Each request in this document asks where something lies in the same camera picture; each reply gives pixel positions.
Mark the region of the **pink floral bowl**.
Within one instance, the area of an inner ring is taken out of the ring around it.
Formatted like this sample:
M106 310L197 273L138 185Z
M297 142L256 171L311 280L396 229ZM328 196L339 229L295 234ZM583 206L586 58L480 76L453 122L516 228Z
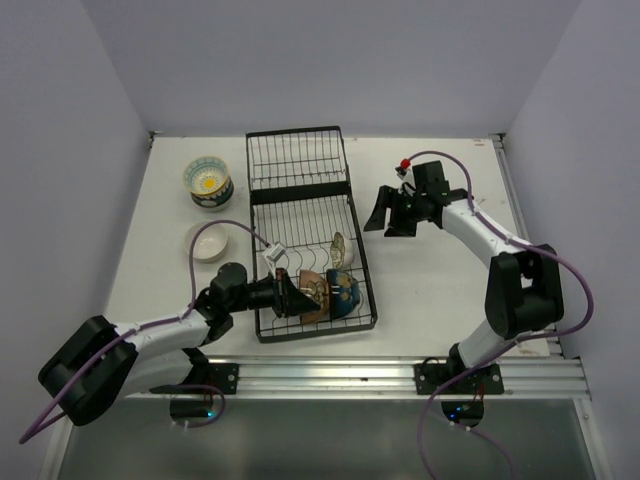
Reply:
M329 286L322 274L311 270L301 270L299 290L320 306L317 311L302 314L302 325L315 324L323 320L329 312Z

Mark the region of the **dark blue floral bowl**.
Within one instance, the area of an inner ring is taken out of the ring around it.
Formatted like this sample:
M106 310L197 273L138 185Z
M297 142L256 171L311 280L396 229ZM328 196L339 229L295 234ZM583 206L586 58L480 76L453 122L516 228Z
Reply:
M329 314L332 320L350 315L361 302L359 282L348 272L328 269Z

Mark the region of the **white scalloped patterned bowl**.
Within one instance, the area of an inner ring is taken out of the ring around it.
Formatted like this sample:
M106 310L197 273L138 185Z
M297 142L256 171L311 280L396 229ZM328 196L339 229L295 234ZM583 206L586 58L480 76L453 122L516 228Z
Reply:
M334 269L349 268L355 258L354 244L342 232L336 231L329 247L329 254Z

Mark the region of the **beige plain bowl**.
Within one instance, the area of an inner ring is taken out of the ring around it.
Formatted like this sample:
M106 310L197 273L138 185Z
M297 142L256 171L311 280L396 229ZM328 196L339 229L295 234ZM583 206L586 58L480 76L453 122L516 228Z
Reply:
M193 253L195 262L213 263L224 256L229 236L222 225L209 226L197 235L205 225L200 222L190 227L185 235L184 250L187 255Z

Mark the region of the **teal white dotted bowl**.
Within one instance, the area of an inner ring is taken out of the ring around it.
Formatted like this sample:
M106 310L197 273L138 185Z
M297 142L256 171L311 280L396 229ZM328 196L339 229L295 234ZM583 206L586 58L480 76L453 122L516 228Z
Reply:
M232 196L233 196L233 193L234 193L234 187L231 186L231 187L229 187L227 190L225 190L224 192L222 192L218 196L199 196L199 195L195 195L195 194L191 193L190 197L191 197L191 200L193 198L196 198L196 199L212 200L212 201L215 201L217 203L223 203L223 202L231 199Z

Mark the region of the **white bowl blue stripes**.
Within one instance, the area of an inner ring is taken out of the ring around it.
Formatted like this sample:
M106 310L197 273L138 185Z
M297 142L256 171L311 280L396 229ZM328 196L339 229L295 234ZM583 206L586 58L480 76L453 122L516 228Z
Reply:
M187 191L199 196L218 196L227 190L230 184L228 176L218 173L200 173L184 179Z

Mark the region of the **yellow green patterned bowl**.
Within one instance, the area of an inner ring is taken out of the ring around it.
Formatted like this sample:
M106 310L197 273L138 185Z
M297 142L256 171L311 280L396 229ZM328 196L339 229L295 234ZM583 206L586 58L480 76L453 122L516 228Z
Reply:
M216 156L201 156L191 161L182 174L186 190L196 196L215 196L230 181L226 162Z

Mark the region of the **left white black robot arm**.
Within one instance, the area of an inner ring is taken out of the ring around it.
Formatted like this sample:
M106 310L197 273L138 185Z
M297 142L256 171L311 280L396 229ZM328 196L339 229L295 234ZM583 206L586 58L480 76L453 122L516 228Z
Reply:
M229 262L179 317L134 324L102 315L86 320L42 367L38 381L77 426L130 394L177 385L197 392L208 379L201 347L231 329L234 313L265 308L290 317L321 306L283 268L249 281L243 265Z

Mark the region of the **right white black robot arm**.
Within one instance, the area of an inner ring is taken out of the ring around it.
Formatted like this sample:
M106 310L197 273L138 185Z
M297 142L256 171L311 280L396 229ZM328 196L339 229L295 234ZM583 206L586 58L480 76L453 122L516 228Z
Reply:
M494 223L469 188L451 188L438 161L412 165L404 159L396 172L401 185L380 187L364 229L381 230L387 237L413 237L419 223L433 223L488 269L484 320L450 348L445 363L424 362L422 367L431 384L447 382L454 391L468 392L481 380L483 360L563 317L555 251L548 245L534 247Z

